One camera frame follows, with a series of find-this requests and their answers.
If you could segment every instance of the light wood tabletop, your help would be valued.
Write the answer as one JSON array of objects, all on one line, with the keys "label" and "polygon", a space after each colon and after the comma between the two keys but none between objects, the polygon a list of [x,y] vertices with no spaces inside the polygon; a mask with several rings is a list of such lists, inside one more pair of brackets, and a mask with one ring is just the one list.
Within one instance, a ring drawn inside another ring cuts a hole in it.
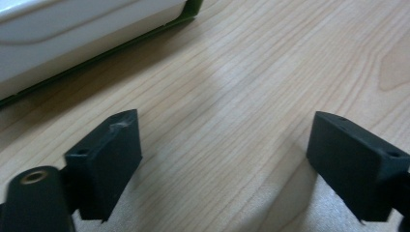
[{"label": "light wood tabletop", "polygon": [[306,159],[314,112],[410,152],[410,1],[205,0],[195,21],[0,109],[0,197],[137,108],[143,160],[78,231],[396,231],[360,223]]}]

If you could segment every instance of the green tray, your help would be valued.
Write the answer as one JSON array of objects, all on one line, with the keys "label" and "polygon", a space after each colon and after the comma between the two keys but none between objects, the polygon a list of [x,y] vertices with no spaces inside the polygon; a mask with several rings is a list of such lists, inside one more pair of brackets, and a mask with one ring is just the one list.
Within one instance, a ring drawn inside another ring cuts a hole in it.
[{"label": "green tray", "polygon": [[176,18],[175,20],[173,20],[173,21],[171,21],[171,22],[169,22],[169,23],[167,23],[167,24],[165,24],[165,25],[163,25],[163,26],[161,26],[161,27],[159,27],[159,28],[157,28],[157,29],[154,29],[154,30],[152,30],[152,31],[150,31],[150,32],[148,32],[148,33],[142,35],[142,36],[139,36],[139,37],[137,37],[137,38],[135,38],[135,39],[133,39],[133,40],[131,40],[131,41],[128,41],[128,42],[126,42],[126,43],[123,43],[123,44],[121,44],[121,45],[118,45],[118,46],[116,46],[116,47],[114,47],[114,48],[112,48],[112,49],[106,51],[105,53],[100,54],[100,55],[98,55],[98,56],[96,56],[96,57],[94,57],[94,58],[92,58],[92,59],[90,59],[90,60],[88,60],[88,61],[86,61],[86,62],[83,62],[83,63],[81,63],[81,64],[79,64],[79,65],[77,65],[77,66],[74,66],[74,67],[72,67],[72,68],[70,68],[70,69],[68,69],[68,70],[66,70],[66,71],[64,71],[64,72],[61,72],[61,73],[59,73],[59,74],[56,74],[56,75],[54,75],[53,77],[51,77],[51,78],[49,78],[49,79],[47,79],[47,80],[44,80],[44,81],[42,81],[42,82],[40,82],[40,83],[38,83],[38,84],[35,84],[35,85],[33,85],[33,86],[31,86],[31,87],[25,89],[25,90],[22,90],[22,91],[18,92],[18,93],[15,94],[15,95],[12,95],[12,96],[7,97],[7,98],[5,98],[5,99],[3,99],[3,100],[0,100],[0,107],[1,107],[1,106],[4,106],[4,105],[7,104],[7,103],[10,103],[10,102],[13,102],[13,101],[17,100],[18,98],[21,98],[22,96],[24,96],[24,95],[26,95],[26,94],[32,92],[33,90],[35,90],[35,89],[37,89],[37,88],[39,88],[39,87],[41,87],[41,86],[46,85],[47,83],[50,83],[51,81],[54,81],[54,80],[56,80],[56,79],[58,79],[58,78],[60,78],[60,77],[62,77],[62,76],[64,76],[64,75],[67,75],[67,74],[69,74],[69,73],[72,73],[72,72],[75,71],[75,70],[78,70],[78,69],[81,68],[81,67],[84,67],[84,66],[86,66],[86,65],[88,65],[88,64],[90,64],[90,63],[93,63],[93,62],[97,61],[97,60],[100,60],[100,59],[102,59],[103,57],[105,57],[105,56],[107,56],[107,55],[109,55],[109,54],[112,54],[112,53],[114,53],[114,52],[116,52],[116,51],[118,51],[118,50],[120,50],[120,49],[123,49],[123,48],[129,46],[130,44],[137,43],[137,42],[139,42],[139,41],[141,41],[141,40],[144,40],[144,39],[146,39],[146,38],[148,38],[148,37],[151,37],[151,36],[153,36],[153,35],[155,35],[155,34],[161,32],[161,31],[163,31],[163,30],[166,30],[166,29],[168,29],[168,28],[170,28],[170,27],[173,27],[173,26],[175,26],[175,25],[178,25],[178,24],[180,24],[180,23],[182,23],[182,22],[186,22],[186,21],[193,20],[193,19],[195,18],[195,16],[198,15],[199,9],[201,8],[201,5],[202,5],[202,2],[203,2],[203,0],[188,0],[188,1],[187,1],[187,4],[185,5],[185,7],[184,7],[184,9],[183,9],[183,11],[182,11],[182,13],[181,13],[181,15],[180,15],[178,18]]}]

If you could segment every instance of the white container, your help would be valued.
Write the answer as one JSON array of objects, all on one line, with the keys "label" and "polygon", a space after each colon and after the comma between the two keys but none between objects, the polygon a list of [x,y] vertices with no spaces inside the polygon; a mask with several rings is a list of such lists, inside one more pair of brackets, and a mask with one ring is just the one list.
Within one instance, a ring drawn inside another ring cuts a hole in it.
[{"label": "white container", "polygon": [[0,100],[177,18],[186,0],[0,0]]}]

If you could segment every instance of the wood grain surface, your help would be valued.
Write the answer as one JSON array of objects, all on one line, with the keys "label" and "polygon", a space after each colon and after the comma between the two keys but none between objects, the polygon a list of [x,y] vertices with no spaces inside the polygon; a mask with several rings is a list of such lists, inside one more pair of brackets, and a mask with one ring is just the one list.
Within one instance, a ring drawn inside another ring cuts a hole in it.
[{"label": "wood grain surface", "polygon": [[359,223],[306,160],[316,110],[410,152],[410,1],[205,0],[197,19],[0,109],[17,173],[137,108],[143,162],[78,231],[396,231]]}]

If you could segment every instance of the wooden table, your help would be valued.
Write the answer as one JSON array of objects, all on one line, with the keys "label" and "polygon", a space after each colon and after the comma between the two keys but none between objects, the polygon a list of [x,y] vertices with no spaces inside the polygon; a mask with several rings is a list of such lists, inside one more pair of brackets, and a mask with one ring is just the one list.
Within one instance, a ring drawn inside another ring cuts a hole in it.
[{"label": "wooden table", "polygon": [[306,160],[316,110],[410,152],[410,1],[206,0],[198,18],[0,111],[0,194],[137,108],[143,162],[78,231],[395,231],[360,224]]}]

